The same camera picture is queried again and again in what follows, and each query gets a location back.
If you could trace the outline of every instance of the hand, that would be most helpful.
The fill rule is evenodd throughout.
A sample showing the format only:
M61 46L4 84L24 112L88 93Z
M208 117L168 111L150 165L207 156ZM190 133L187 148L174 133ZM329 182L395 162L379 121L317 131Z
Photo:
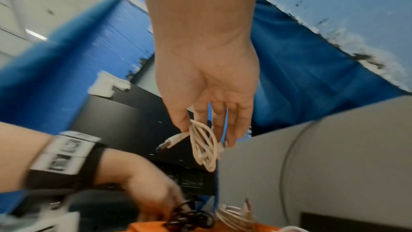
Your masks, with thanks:
M173 124L182 132L194 120L207 124L211 103L212 129L221 140L228 111L226 141L234 146L251 124L259 62L247 41L205 44L191 49L156 49L156 83Z
M106 149L96 175L96 184L118 183L137 203L139 222L167 220L183 201L180 188L145 158Z

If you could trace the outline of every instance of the usb cable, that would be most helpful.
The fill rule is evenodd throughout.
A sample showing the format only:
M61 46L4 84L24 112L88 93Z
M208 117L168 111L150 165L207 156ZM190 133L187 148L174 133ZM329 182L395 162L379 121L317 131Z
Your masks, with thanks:
M189 131L176 134L165 140L164 143L156 148L156 152L169 149L187 136L190 136L194 159L199 165L204 165L207 171L214 172L216 160L219 159L219 154L223 152L226 144L223 145L222 142L218 142L212 129L206 124L194 120L190 120L190 122Z

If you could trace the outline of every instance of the person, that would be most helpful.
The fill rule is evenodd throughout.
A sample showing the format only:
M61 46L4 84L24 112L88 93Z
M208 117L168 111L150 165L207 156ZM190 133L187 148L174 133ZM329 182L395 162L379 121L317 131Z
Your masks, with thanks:
M255 0L145 0L154 42L156 83L170 118L182 132L194 119L232 147L249 129L259 63L250 41ZM0 123L0 192L22 188L25 173L48 134ZM106 149L94 184L118 183L138 204L140 221L167 217L183 201L179 187L146 159Z

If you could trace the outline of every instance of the wristband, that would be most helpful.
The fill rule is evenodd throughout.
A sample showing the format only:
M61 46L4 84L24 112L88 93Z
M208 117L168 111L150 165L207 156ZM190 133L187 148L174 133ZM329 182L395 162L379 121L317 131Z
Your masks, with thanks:
M25 188L70 194L93 185L106 146L100 138L64 131L46 146L27 172Z

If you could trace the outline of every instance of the qr code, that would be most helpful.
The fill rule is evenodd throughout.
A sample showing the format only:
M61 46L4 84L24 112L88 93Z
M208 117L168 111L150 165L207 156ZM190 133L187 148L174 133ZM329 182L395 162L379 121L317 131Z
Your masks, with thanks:
M65 153L75 153L76 150L80 147L81 143L81 140L69 139L62 145L60 151Z
M65 171L71 158L71 156L57 154L48 169L51 171Z

